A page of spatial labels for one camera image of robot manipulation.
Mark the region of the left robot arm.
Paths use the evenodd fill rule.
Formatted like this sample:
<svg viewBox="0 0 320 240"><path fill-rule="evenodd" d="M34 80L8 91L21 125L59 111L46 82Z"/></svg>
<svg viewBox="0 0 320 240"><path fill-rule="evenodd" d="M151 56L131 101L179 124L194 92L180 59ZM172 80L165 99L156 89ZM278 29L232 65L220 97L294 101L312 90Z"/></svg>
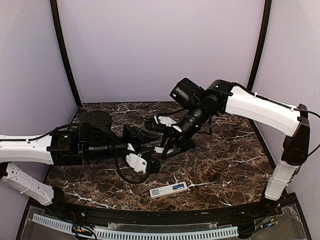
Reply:
<svg viewBox="0 0 320 240"><path fill-rule="evenodd" d="M38 201L60 218L71 213L62 189L35 180L16 166L16 162L33 162L54 166L81 166L99 159L123 159L137 173L146 176L160 171L154 150L143 147L159 139L135 126L125 124L122 136L112 130L112 116L94 110L80 116L79 123L62 125L40 136L0 137L0 180Z"/></svg>

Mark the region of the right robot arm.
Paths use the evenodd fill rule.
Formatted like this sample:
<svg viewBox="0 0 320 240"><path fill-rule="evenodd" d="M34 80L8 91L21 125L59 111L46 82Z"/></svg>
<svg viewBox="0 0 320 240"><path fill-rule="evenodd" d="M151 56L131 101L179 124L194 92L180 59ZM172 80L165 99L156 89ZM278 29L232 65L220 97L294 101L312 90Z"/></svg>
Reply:
<svg viewBox="0 0 320 240"><path fill-rule="evenodd" d="M268 125L283 134L283 152L264 199L255 205L255 213L266 217L275 208L287 184L308 158L310 122L307 107L287 105L249 91L236 82L215 80L203 89L188 78L177 83L170 96L188 113L180 122L168 116L155 117L165 127L161 157L170 158L195 147L192 137L214 115L231 114Z"/></svg>

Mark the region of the white battery cover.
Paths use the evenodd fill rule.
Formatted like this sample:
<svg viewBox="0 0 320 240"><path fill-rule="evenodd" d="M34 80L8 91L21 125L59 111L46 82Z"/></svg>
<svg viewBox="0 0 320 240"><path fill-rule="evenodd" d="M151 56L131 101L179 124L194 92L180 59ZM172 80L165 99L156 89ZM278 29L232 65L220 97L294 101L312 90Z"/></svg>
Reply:
<svg viewBox="0 0 320 240"><path fill-rule="evenodd" d="M156 152L156 153L158 153L158 154L162 154L163 152L164 152L164 148L163 147L155 147L154 148L154 151ZM171 149L169 149L168 151L167 151L167 154L170 154L170 153L172 153L174 150L171 148Z"/></svg>

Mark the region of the blue battery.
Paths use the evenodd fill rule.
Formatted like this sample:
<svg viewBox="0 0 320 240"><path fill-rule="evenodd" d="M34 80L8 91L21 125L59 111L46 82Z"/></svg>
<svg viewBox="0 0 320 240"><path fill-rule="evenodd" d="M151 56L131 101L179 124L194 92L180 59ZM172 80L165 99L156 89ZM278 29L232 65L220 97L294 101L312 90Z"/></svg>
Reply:
<svg viewBox="0 0 320 240"><path fill-rule="evenodd" d="M184 189L184 188L185 188L184 184L177 184L177 185L173 185L173 186L172 186L172 189L173 189L174 191L180 190L180 189Z"/></svg>

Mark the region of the white remote control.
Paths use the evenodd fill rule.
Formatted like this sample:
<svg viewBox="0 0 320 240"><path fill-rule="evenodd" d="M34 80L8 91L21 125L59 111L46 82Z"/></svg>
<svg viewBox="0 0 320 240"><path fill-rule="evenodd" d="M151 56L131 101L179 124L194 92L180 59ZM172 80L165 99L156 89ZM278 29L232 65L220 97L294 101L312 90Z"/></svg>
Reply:
<svg viewBox="0 0 320 240"><path fill-rule="evenodd" d="M184 184L184 188L178 189L178 190L173 190L172 187L174 185L179 185L179 184ZM177 193L182 193L187 190L188 190L188 186L187 186L186 182L179 182L179 183L175 183L175 184L171 184L171 185L166 185L166 186L150 189L149 193L150 193L150 197L152 199L155 199L155 198L161 198L161 197L174 195Z"/></svg>

